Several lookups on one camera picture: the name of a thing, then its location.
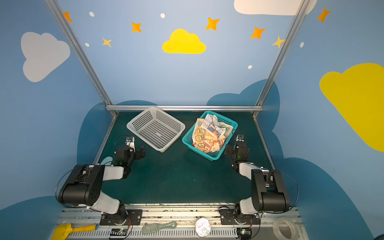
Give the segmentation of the white perforated plastic basket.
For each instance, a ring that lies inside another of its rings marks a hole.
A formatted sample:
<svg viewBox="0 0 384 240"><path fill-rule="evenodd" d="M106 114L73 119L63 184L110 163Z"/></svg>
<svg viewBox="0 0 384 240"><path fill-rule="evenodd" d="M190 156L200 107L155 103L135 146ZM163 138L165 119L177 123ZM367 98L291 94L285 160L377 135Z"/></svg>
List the white perforated plastic basket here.
<svg viewBox="0 0 384 240"><path fill-rule="evenodd" d="M144 110L127 123L127 129L161 153L185 130L185 124L157 107Z"/></svg>

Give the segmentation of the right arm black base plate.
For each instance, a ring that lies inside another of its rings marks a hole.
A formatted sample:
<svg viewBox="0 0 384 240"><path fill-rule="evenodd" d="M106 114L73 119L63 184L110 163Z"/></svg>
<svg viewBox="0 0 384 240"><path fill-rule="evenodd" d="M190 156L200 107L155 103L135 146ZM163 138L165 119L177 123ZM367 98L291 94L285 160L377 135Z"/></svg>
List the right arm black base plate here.
<svg viewBox="0 0 384 240"><path fill-rule="evenodd" d="M222 225L255 225L261 222L258 215L245 215L236 209L219 208L218 211Z"/></svg>

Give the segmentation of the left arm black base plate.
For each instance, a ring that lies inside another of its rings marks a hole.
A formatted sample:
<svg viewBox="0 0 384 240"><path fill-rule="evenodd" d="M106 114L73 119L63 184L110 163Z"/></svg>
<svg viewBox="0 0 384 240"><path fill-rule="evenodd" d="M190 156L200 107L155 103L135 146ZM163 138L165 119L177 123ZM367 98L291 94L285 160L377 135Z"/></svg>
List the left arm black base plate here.
<svg viewBox="0 0 384 240"><path fill-rule="evenodd" d="M100 226L139 226L142 219L143 210L125 210L122 214L120 212L110 215L102 214L99 225Z"/></svg>

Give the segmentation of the rabbit letter striped towel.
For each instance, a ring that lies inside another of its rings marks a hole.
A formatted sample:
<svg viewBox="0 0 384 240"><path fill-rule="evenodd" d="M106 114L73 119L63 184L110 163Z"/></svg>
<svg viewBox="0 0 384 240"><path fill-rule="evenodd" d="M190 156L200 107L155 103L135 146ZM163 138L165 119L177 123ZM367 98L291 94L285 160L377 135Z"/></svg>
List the rabbit letter striped towel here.
<svg viewBox="0 0 384 240"><path fill-rule="evenodd" d="M231 125L219 122L216 115L207 114L201 127L213 136L215 140L225 140L233 132Z"/></svg>

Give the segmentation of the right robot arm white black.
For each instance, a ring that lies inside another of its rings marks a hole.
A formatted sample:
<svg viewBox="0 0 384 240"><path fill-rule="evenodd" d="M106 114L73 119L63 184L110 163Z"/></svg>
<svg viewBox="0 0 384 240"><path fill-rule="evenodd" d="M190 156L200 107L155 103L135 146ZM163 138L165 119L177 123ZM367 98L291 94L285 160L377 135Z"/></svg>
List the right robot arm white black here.
<svg viewBox="0 0 384 240"><path fill-rule="evenodd" d="M232 158L233 170L251 181L251 196L239 202L238 210L242 215L287 212L290 203L283 174L248 162L249 151L247 144L240 142L227 145L224 150L224 154Z"/></svg>

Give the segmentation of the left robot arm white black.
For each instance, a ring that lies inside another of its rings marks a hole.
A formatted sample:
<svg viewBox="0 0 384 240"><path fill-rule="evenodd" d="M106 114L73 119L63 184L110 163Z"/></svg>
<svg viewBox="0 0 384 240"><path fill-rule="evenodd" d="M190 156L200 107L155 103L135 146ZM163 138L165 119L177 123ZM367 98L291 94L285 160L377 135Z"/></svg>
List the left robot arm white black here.
<svg viewBox="0 0 384 240"><path fill-rule="evenodd" d="M57 194L58 202L68 207L86 206L108 215L124 215L124 203L102 192L103 182L126 179L135 160L145 157L145 148L135 150L122 146L117 150L117 163L76 165Z"/></svg>

